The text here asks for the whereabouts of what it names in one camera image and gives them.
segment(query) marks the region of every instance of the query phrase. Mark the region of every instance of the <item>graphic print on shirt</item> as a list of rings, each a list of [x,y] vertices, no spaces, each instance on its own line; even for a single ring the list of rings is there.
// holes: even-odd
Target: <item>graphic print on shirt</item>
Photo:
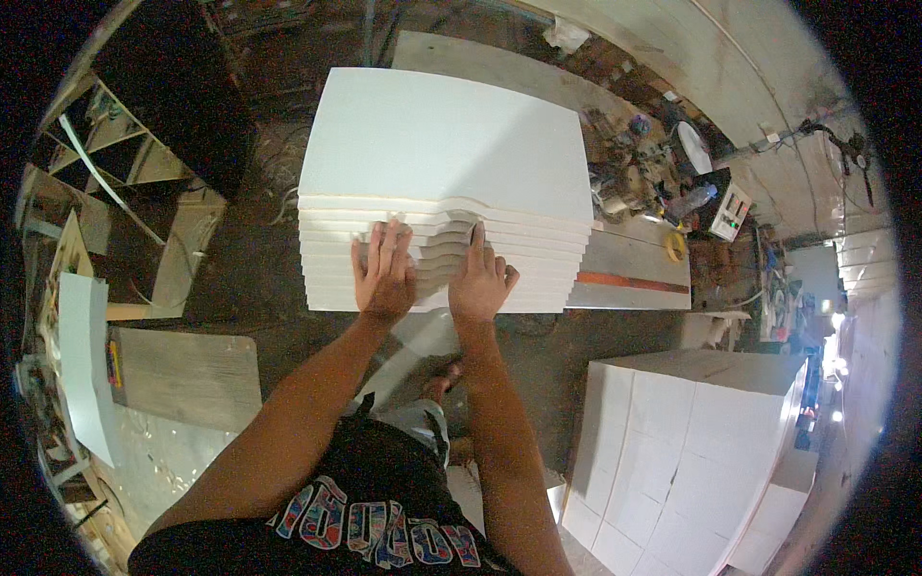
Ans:
[[[317,496],[304,513],[299,532],[301,540],[311,546],[332,550],[342,540],[346,494],[329,476],[320,475],[317,481],[320,482]]]
[[[349,506],[349,550],[358,552],[366,562],[384,537],[387,527],[387,504],[384,502],[356,502]]]
[[[442,531],[455,547],[455,552],[461,559],[461,566],[480,568],[480,557],[477,554],[477,545],[474,544],[474,535],[466,526],[442,526]]]
[[[288,508],[282,514],[281,522],[278,523],[276,534],[283,538],[291,538],[291,532],[294,531],[294,525],[301,517],[301,513],[307,508],[307,503],[311,501],[313,495],[313,484],[308,484],[301,492],[295,495],[289,502]]]
[[[439,524],[429,518],[410,518],[410,537],[413,552],[423,564],[447,564],[454,555],[445,537],[439,532]]]
[[[346,514],[348,500],[332,478],[320,475],[266,525],[291,540],[300,518],[299,536],[321,550],[339,547],[345,533],[349,551],[385,570],[412,564],[414,556],[423,564],[450,564],[456,553],[464,568],[487,566],[506,572],[479,554],[477,541],[467,526],[439,526],[431,518],[408,518],[403,505],[395,500],[353,502]]]
[[[403,568],[413,563],[409,553],[409,539],[407,538],[407,518],[403,513],[400,502],[390,501],[390,521],[387,523],[387,533],[375,550],[375,563],[385,570]]]

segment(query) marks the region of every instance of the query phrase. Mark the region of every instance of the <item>hand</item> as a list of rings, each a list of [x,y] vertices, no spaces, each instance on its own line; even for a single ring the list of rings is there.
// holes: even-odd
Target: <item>hand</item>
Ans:
[[[518,282],[519,273],[492,248],[484,248],[483,223],[474,227],[464,262],[448,285],[448,306],[459,322],[491,323]]]
[[[352,273],[359,310],[389,321],[403,318],[416,301],[416,269],[407,253],[413,231],[398,237],[399,224],[391,220],[384,233],[384,223],[375,222],[367,264],[359,255],[359,241],[352,241]]]

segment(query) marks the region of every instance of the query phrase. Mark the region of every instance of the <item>red strip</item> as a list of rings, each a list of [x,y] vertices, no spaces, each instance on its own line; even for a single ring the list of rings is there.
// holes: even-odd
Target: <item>red strip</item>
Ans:
[[[682,284],[669,284],[668,282],[656,282],[655,280],[628,278],[626,276],[615,276],[602,272],[579,272],[576,274],[576,281],[582,282],[583,284],[604,284],[606,286],[620,286],[622,288],[642,288],[644,290],[657,290],[659,292],[675,292],[676,294],[690,293],[689,287],[682,286]]]

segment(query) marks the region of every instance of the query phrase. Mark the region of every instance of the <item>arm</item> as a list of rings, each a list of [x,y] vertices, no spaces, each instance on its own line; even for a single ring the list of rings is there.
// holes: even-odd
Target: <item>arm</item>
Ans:
[[[416,299],[415,274],[407,268],[409,236],[398,239],[394,223],[386,234],[376,225],[367,266],[353,243],[359,318],[278,384],[250,425],[148,534],[196,520],[267,516],[303,486],[372,354]]]
[[[493,327],[493,316],[518,272],[483,243],[483,225],[478,224],[448,296],[465,355],[487,537],[525,574],[572,574],[550,512],[535,433],[509,381]]]

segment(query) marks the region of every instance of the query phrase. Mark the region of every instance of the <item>black t-shirt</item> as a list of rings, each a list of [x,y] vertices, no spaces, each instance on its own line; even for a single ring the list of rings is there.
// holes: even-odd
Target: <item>black t-shirt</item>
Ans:
[[[435,454],[402,431],[344,418],[315,477],[269,519],[147,536],[132,574],[518,573],[465,519]]]

